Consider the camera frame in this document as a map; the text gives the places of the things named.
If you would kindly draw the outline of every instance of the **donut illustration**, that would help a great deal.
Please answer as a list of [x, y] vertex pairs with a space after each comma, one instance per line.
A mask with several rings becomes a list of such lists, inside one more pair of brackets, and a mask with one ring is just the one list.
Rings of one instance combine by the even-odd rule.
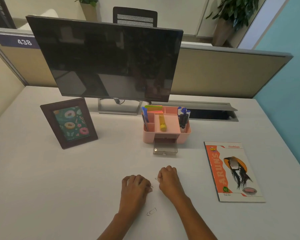
[[89, 134], [89, 131], [88, 131], [88, 128], [86, 127], [83, 127], [79, 130], [79, 132], [82, 134], [82, 135], [87, 135]]
[[67, 119], [71, 119], [76, 115], [76, 113], [73, 110], [68, 110], [67, 112], [64, 113], [64, 116]]
[[64, 124], [64, 126], [67, 129], [73, 129], [73, 128], [75, 128], [76, 125], [74, 123], [72, 123], [72, 122], [67, 122], [67, 123]]

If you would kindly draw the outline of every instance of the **plant pot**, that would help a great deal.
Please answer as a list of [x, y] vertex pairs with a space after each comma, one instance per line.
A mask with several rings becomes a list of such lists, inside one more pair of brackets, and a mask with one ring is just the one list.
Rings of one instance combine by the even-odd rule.
[[80, 6], [82, 8], [84, 17], [87, 21], [90, 21], [90, 22], [98, 21], [97, 9], [95, 7], [93, 7], [90, 4], [84, 4], [84, 3], [80, 3]]
[[234, 31], [232, 22], [220, 18], [213, 34], [212, 45], [223, 46], [225, 41], [233, 34]]

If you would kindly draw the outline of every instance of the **desk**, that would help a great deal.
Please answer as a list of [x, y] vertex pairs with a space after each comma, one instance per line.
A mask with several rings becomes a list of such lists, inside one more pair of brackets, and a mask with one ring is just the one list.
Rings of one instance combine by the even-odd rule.
[[[118, 211], [122, 178], [138, 173], [154, 188], [125, 239], [187, 239], [155, 180], [167, 165], [218, 240], [300, 239], [300, 165], [256, 100], [171, 95], [230, 102], [239, 122], [191, 121], [176, 157], [164, 157], [129, 115], [91, 113], [99, 140], [62, 150], [39, 106], [67, 99], [27, 86], [0, 117], [0, 239], [96, 239]], [[220, 203], [204, 141], [242, 142], [266, 203]]]

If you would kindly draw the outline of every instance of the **monitor stand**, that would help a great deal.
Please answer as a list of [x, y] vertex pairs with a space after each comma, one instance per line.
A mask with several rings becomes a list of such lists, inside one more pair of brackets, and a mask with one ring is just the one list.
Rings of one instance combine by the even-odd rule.
[[138, 115], [142, 101], [125, 100], [117, 104], [114, 99], [98, 98], [98, 112], [100, 114]]

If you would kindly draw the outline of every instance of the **monitor screen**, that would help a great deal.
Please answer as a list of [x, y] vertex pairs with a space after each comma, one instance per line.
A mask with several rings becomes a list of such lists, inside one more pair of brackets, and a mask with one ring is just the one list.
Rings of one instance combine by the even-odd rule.
[[63, 96], [168, 101], [182, 30], [26, 18]]

